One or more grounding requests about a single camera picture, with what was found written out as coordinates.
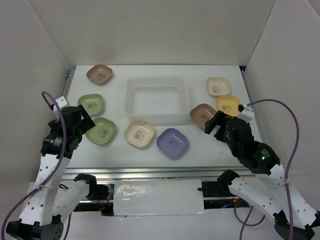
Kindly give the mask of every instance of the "white plastic tray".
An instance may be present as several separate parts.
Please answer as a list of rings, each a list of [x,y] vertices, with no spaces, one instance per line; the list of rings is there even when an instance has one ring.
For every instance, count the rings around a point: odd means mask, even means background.
[[[126,83],[125,114],[153,125],[184,125],[190,113],[189,92],[182,77],[142,76]]]
[[[217,141],[213,134],[204,132],[189,117],[187,125],[155,126],[155,135],[147,149],[140,149],[128,143],[125,130],[132,119],[123,111],[124,94],[128,79],[140,76],[182,76],[188,87],[190,108],[209,104],[216,109],[216,98],[209,96],[206,80],[223,77],[230,82],[231,95],[243,104],[249,102],[246,87],[239,66],[210,65],[109,65],[114,77],[103,86],[96,85],[86,77],[92,66],[77,66],[67,99],[72,106],[79,97],[86,94],[100,94],[104,98],[104,110],[99,117],[107,118],[116,125],[116,133],[107,144],[98,145],[85,136],[74,151],[70,169],[91,168],[180,168],[180,167],[237,167],[242,166],[232,156],[227,145]],[[260,141],[256,121],[250,122],[252,134]],[[157,148],[158,136],[167,128],[176,128],[189,140],[188,151],[179,160],[167,158]]]

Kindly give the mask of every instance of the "white basket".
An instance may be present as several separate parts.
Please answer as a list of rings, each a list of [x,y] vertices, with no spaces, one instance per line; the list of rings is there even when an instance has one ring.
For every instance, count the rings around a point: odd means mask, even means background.
[[[177,76],[134,77],[127,81],[124,112],[154,125],[184,125],[190,100],[185,81]]]

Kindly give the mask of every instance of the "purple cable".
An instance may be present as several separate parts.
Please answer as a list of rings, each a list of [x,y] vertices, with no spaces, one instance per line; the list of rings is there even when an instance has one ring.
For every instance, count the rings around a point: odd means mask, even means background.
[[[288,180],[290,166],[291,166],[291,163],[292,163],[292,161],[294,159],[294,156],[296,154],[296,151],[297,151],[297,148],[298,148],[298,144],[299,144],[299,138],[300,138],[300,128],[299,128],[298,119],[297,119],[296,115],[294,114],[294,112],[290,109],[290,107],[288,107],[288,105],[286,105],[282,101],[279,101],[279,100],[276,100],[276,99],[268,99],[268,98],[267,99],[261,99],[261,100],[258,100],[258,101],[251,102],[251,103],[247,104],[247,106],[251,106],[251,105],[262,103],[262,102],[275,102],[275,103],[281,104],[282,106],[284,106],[290,112],[291,116],[293,117],[294,123],[295,123],[295,128],[296,128],[295,144],[294,144],[291,156],[289,158],[289,161],[288,161],[288,163],[286,165],[285,173],[284,173],[285,180]],[[292,210],[292,202],[291,202],[289,185],[286,183],[284,186],[285,186],[286,196],[288,198],[288,208],[289,208],[289,218],[290,218],[290,220],[289,220],[290,221],[290,227],[289,227],[289,238],[288,238],[288,240],[292,240],[293,239],[293,235],[294,235],[294,216],[293,216],[293,210]]]
[[[243,199],[239,200],[239,201],[235,204],[235,206],[234,206],[234,208],[233,208],[233,212],[234,212],[234,215],[235,215],[236,219],[237,219],[240,223],[242,223],[242,224],[244,224],[244,222],[240,219],[240,217],[238,217],[237,207],[238,207],[239,204],[242,203],[243,201],[244,201]],[[248,224],[248,223],[246,223],[245,226],[247,226],[247,227],[256,227],[256,226],[262,224],[262,222],[265,220],[265,218],[266,218],[266,216],[263,215],[262,219],[261,219],[259,222],[255,223],[255,224]]]
[[[65,155],[65,151],[66,151],[66,146],[67,146],[67,129],[66,129],[66,124],[65,124],[65,120],[64,120],[64,116],[62,115],[61,109],[58,105],[58,103],[56,102],[55,98],[48,92],[43,91],[42,96],[45,100],[45,102],[48,104],[48,106],[50,106],[50,103],[48,102],[47,98],[45,95],[47,95],[53,102],[53,104],[55,105],[58,113],[59,113],[59,117],[60,117],[60,121],[61,121],[61,125],[62,125],[62,132],[63,132],[63,145],[62,145],[62,151],[60,154],[60,158],[59,161],[55,167],[55,169],[51,172],[51,174],[40,184],[40,185],[45,185],[50,179],[51,177],[57,172],[62,159]],[[31,197],[32,195],[34,195],[35,193],[37,193],[40,189],[33,189],[31,192],[29,192],[26,196],[24,196],[16,205],[14,205],[14,207],[9,211],[9,213],[6,215],[6,217],[3,220],[2,223],[2,227],[1,227],[1,240],[6,240],[5,239],[5,228],[6,228],[6,224],[11,216],[11,214],[29,197]]]
[[[251,206],[250,210],[249,210],[249,213],[248,213],[248,216],[246,216],[246,218],[245,218],[245,220],[244,220],[244,222],[242,224],[241,231],[240,231],[240,237],[239,237],[240,240],[242,240],[242,235],[244,234],[245,226],[247,225],[247,222],[248,222],[248,220],[250,218],[250,215],[251,215],[253,209],[254,209],[254,206]]]
[[[65,235],[64,235],[63,240],[66,240],[66,239],[67,239],[67,236],[68,236],[68,233],[69,233],[70,223],[71,223],[71,214],[72,214],[72,213],[70,213],[70,215],[69,215],[68,225],[67,225],[67,227],[66,227],[66,231],[65,231]]]

